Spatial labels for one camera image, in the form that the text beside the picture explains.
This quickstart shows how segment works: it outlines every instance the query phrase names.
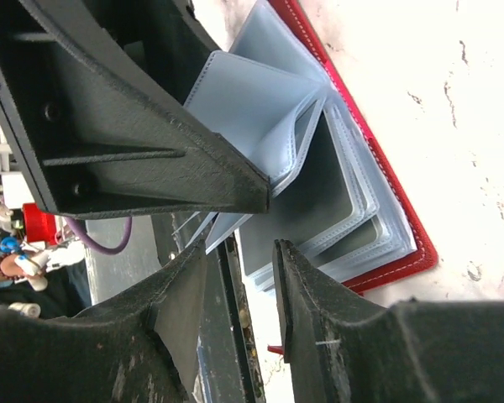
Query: red folder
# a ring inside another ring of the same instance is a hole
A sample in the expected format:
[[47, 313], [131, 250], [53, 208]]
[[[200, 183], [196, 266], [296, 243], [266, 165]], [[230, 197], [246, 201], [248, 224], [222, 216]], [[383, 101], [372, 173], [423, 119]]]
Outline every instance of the red folder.
[[352, 280], [344, 282], [344, 284], [351, 290], [361, 293], [380, 285], [402, 279], [409, 275], [414, 275], [421, 271], [431, 269], [437, 264], [437, 251], [431, 243], [431, 239], [429, 239], [429, 236], [420, 222], [420, 219], [412, 208], [411, 202], [409, 202], [402, 185], [388, 163], [388, 160], [377, 142], [377, 139], [364, 120], [364, 117], [360, 113], [359, 108], [356, 106], [351, 94], [349, 94], [349, 90], [337, 72], [336, 67], [334, 67], [333, 62], [328, 57], [327, 51], [323, 47], [321, 40], [310, 24], [310, 21], [304, 13], [301, 5], [297, 0], [270, 0], [270, 4], [284, 20], [293, 34], [299, 38], [310, 53], [319, 61], [319, 63], [323, 65], [334, 85], [338, 88], [339, 93], [348, 105], [349, 110], [353, 115], [353, 119], [359, 125], [365, 140], [370, 146], [370, 149], [381, 170], [385, 174], [392, 190], [394, 191], [394, 194], [402, 204], [416, 240], [417, 250], [412, 254], [409, 254], [403, 259], [399, 259], [378, 269], [372, 270], [364, 275], [355, 277]]

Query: textured black plastic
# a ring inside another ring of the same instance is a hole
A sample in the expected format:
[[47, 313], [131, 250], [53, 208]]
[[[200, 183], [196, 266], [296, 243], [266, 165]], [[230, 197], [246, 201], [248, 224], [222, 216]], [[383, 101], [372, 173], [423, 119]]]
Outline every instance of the textured black plastic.
[[273, 263], [296, 403], [504, 401], [504, 301], [385, 309], [287, 241]]
[[0, 402], [194, 401], [206, 274], [196, 243], [71, 319], [0, 306]]
[[39, 208], [266, 212], [268, 178], [179, 103], [215, 49], [183, 0], [0, 1], [0, 123]]

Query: card holder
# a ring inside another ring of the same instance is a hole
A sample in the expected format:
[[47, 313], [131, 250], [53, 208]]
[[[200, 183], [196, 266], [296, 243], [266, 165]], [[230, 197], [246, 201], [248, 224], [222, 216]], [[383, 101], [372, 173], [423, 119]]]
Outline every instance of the card holder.
[[[297, 150], [295, 164], [292, 166], [291, 170], [284, 175], [279, 175], [278, 178], [274, 178], [274, 180], [271, 179], [273, 185], [273, 200], [275, 200], [299, 176], [312, 141], [314, 130], [317, 127], [323, 104], [324, 96], [320, 96], [318, 99], [306, 98], [304, 102], [300, 104], [301, 113], [299, 116], [295, 119], [291, 118], [285, 122], [287, 124], [281, 124], [276, 130], [271, 131], [271, 133], [274, 134], [273, 137], [276, 135], [287, 136], [287, 133], [289, 133], [290, 138], [294, 139]], [[269, 159], [279, 158], [277, 155], [273, 155], [272, 150], [268, 150], [268, 147], [258, 148], [256, 152], [259, 154], [258, 159], [252, 160], [252, 162], [255, 162], [260, 169], [262, 169], [263, 166], [258, 164], [260, 160], [264, 160], [265, 163], [267, 163]], [[239, 215], [234, 213], [218, 214], [211, 232], [206, 239], [207, 252], [210, 253], [217, 245], [251, 217], [250, 215]]]
[[229, 53], [332, 86], [325, 70], [266, 0], [256, 2]]
[[276, 238], [340, 281], [417, 250], [384, 168], [318, 55], [267, 1], [256, 3], [231, 51], [209, 58], [186, 107], [270, 177], [273, 199], [265, 215], [211, 212], [192, 239], [212, 223], [209, 253], [239, 229], [244, 273], [261, 289], [272, 286]]
[[289, 238], [305, 254], [347, 233], [365, 220], [359, 184], [323, 115], [299, 176], [274, 198], [269, 214], [253, 216], [240, 227], [245, 274], [271, 264], [275, 239]]
[[[320, 89], [306, 78], [216, 51], [192, 88], [185, 108], [268, 176], [279, 180], [297, 158], [294, 136], [284, 130]], [[267, 144], [271, 153], [268, 160], [258, 153]]]

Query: purple cable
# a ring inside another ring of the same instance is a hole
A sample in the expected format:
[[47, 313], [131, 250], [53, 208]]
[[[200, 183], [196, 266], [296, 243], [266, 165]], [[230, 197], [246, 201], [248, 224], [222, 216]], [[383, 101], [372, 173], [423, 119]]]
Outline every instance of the purple cable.
[[121, 251], [125, 249], [127, 243], [131, 238], [131, 230], [133, 229], [133, 218], [127, 217], [127, 221], [125, 222], [125, 231], [123, 233], [123, 238], [118, 246], [115, 248], [107, 248], [106, 246], [102, 246], [93, 240], [86, 232], [84, 227], [74, 218], [65, 217], [67, 225], [71, 229], [71, 231], [88, 247], [93, 250], [96, 250], [100, 254], [119, 254]]

